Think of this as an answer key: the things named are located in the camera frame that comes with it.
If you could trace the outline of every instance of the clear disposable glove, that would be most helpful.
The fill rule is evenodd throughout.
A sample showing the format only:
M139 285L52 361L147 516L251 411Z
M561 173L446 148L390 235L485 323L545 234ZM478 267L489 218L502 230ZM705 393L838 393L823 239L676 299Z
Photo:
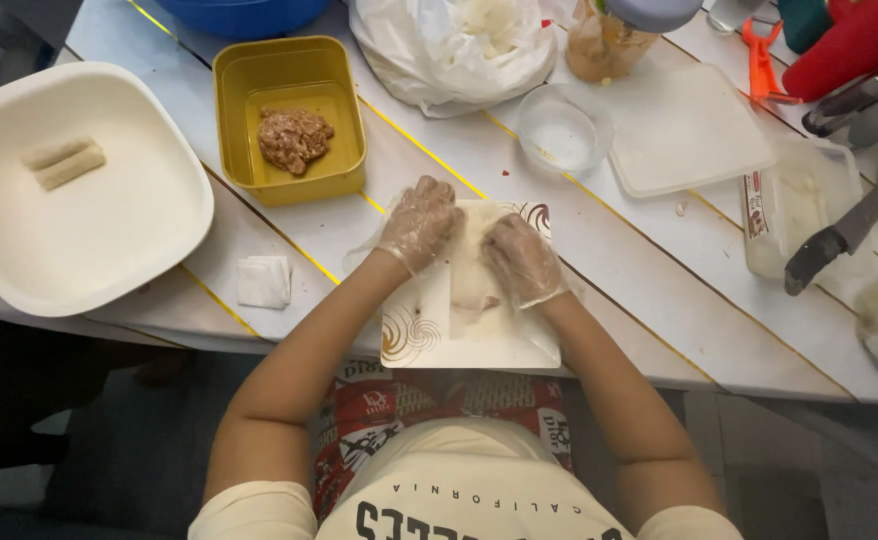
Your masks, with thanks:
M559 255L539 230L517 213L499 218L486 232L482 253L518 310L570 290Z
M375 247L396 256L415 276L433 262L463 215L451 185L423 176L402 193Z

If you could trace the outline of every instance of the person's left hand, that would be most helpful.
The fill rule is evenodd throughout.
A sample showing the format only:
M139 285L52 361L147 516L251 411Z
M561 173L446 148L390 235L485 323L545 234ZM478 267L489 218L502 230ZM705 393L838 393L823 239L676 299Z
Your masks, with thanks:
M402 193L375 247L396 256L416 275L433 262L463 219L453 187L423 176L415 188Z

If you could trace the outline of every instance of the uncooked spring roll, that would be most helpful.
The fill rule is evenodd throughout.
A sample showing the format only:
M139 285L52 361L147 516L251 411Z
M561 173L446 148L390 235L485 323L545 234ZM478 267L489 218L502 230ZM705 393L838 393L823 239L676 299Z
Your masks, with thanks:
M106 154L102 153L101 146L93 143L82 152L36 171L36 180L46 191L55 190L66 182L105 165Z
M49 166L54 166L65 160L75 156L83 150L96 144L90 136L78 136L72 140L65 141L56 146L46 146L30 150L19 156L22 164L29 168L30 171L39 171Z

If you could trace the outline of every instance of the knife handle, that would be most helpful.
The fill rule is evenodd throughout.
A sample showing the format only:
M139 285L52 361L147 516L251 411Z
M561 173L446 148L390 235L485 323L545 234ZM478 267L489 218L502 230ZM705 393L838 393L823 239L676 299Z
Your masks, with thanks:
M825 227L810 236L785 264L785 292L797 296L827 264L845 251L845 240L835 227Z

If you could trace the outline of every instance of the knife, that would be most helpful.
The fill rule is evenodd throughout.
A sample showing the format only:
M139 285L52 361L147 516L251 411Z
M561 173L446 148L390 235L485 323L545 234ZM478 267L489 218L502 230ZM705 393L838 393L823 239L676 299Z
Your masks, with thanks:
M796 296L841 253L852 255L878 221L878 184L834 224L805 240L785 264L785 292Z

